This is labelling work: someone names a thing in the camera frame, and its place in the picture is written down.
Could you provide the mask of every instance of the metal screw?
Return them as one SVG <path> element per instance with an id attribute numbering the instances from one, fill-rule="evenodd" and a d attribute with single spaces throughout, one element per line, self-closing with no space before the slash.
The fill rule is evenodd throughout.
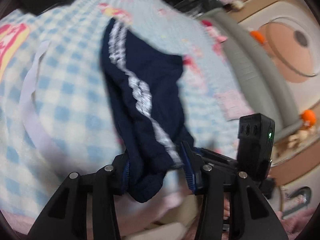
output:
<path id="1" fill-rule="evenodd" d="M 248 177 L 248 174 L 244 171 L 239 172 L 239 177 L 245 179 L 246 177 Z"/>
<path id="2" fill-rule="evenodd" d="M 206 164 L 206 165 L 203 165 L 203 169 L 204 169 L 205 171 L 211 171 L 211 170 L 212 170 L 212 166 L 209 165 L 209 164 Z"/>
<path id="3" fill-rule="evenodd" d="M 75 179 L 76 177 L 78 177 L 78 173 L 76 172 L 70 173 L 69 177 L 70 179 Z"/>
<path id="4" fill-rule="evenodd" d="M 112 165 L 107 165 L 104 167 L 105 171 L 113 171 L 113 166 Z"/>

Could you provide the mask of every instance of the navy cloth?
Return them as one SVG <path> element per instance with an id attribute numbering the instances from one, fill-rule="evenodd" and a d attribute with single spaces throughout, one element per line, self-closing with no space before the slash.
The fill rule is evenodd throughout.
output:
<path id="1" fill-rule="evenodd" d="M 126 30 L 122 23 L 117 24 L 120 24 L 120 28 L 115 35 L 114 46 L 109 41 L 116 20 L 112 19 L 105 30 L 101 68 L 106 78 L 114 123 L 129 155 L 127 191 L 138 202 L 145 202 L 160 190 L 168 170 L 182 166 L 179 156 L 173 158 L 163 140 L 160 143 L 161 138 L 159 134 L 156 136 L 157 125 L 154 123 L 158 123 L 169 136 L 172 145 L 179 145 L 183 140 L 190 146 L 194 143 L 184 126 L 176 84 L 182 75 L 183 63 L 181 56 L 159 52 Z M 123 30 L 125 35 L 121 40 L 120 33 Z M 123 50 L 117 47 L 121 42 Z M 135 93 L 130 85 L 133 80 L 139 93 Z M 140 95 L 142 99 L 138 102 L 136 98 Z M 150 96 L 151 106 L 144 108 L 151 110 L 148 115 L 148 111 L 139 111 L 139 104 L 148 105 Z"/>

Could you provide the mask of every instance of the orange plastic part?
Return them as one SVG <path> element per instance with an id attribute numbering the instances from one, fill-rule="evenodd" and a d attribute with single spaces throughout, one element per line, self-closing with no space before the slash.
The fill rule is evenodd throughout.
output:
<path id="1" fill-rule="evenodd" d="M 250 35 L 262 45 L 266 42 L 266 38 L 259 31 L 251 31 Z"/>
<path id="2" fill-rule="evenodd" d="M 302 113 L 301 119 L 303 120 L 304 125 L 307 127 L 312 127 L 317 122 L 317 117 L 316 117 L 315 112 L 310 109 L 308 109 Z"/>

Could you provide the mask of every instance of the white stripe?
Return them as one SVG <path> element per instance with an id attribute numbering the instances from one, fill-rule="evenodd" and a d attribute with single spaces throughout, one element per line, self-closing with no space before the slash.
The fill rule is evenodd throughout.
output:
<path id="1" fill-rule="evenodd" d="M 137 100 L 137 110 L 148 117 L 152 123 L 152 127 L 155 133 L 156 141 L 162 144 L 175 163 L 176 167 L 181 166 L 182 162 L 175 150 L 175 145 L 171 141 L 169 135 L 162 129 L 160 124 L 151 117 L 152 109 L 152 95 L 150 93 L 149 85 L 137 78 L 137 76 L 126 68 L 125 59 L 125 39 L 127 34 L 127 27 L 122 26 L 121 23 L 116 21 L 109 35 L 109 58 L 113 64 L 116 64 L 117 68 L 123 71 L 128 76 L 129 86 L 132 88 L 132 95 Z"/>

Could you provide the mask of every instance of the blue checkered blanket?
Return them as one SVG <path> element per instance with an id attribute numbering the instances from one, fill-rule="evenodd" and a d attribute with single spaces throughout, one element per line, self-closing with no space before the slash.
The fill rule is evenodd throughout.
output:
<path id="1" fill-rule="evenodd" d="M 103 31 L 112 17 L 156 49 L 188 55 L 178 84 L 186 126 L 196 146 L 214 144 L 235 157 L 238 121 L 226 121 L 214 95 L 239 88 L 198 21 L 161 0 L 76 0 L 38 17 L 16 10 L 0 21 L 1 210 L 36 218 L 63 180 L 35 148 L 18 108 L 22 83 L 44 40 L 50 45 L 33 99 L 46 132 L 70 160 L 88 164 L 83 172 L 95 172 L 123 152 L 99 65 Z M 164 187 L 172 183 L 167 177 Z"/>

